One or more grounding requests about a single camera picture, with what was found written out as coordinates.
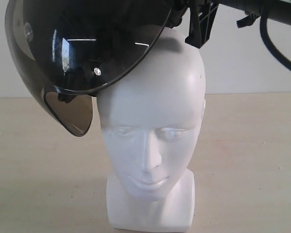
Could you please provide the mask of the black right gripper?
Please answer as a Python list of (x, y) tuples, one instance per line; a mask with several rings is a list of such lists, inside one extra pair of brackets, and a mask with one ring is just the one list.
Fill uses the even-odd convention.
[(185, 43), (200, 49), (210, 39), (219, 3), (214, 0), (188, 0), (187, 6), (190, 9), (190, 24)]

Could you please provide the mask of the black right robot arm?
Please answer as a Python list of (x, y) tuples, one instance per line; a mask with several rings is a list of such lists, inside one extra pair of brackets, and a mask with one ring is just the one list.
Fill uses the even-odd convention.
[(269, 19), (291, 26), (291, 0), (185, 0), (190, 9), (189, 33), (185, 43), (201, 48), (209, 40), (214, 19), (220, 5), (245, 12), (246, 17), (236, 21), (238, 28), (253, 25), (260, 19), (260, 35), (265, 46), (272, 50), (267, 30)]

